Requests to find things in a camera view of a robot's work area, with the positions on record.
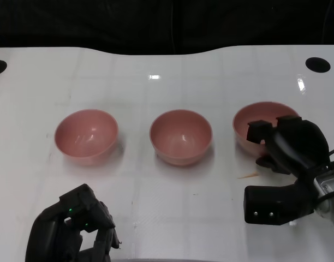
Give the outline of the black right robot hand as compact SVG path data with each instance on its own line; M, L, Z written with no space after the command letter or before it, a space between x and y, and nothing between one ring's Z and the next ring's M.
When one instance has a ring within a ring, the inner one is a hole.
M329 145L320 128L300 116L277 118L277 125L264 120L248 123L247 140L262 141L265 153L256 164L279 174L306 177L328 171Z

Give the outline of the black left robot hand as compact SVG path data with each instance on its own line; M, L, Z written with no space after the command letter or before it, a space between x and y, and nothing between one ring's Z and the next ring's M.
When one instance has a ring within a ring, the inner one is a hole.
M82 184L60 196L34 221L26 261L110 261L120 241L112 215Z

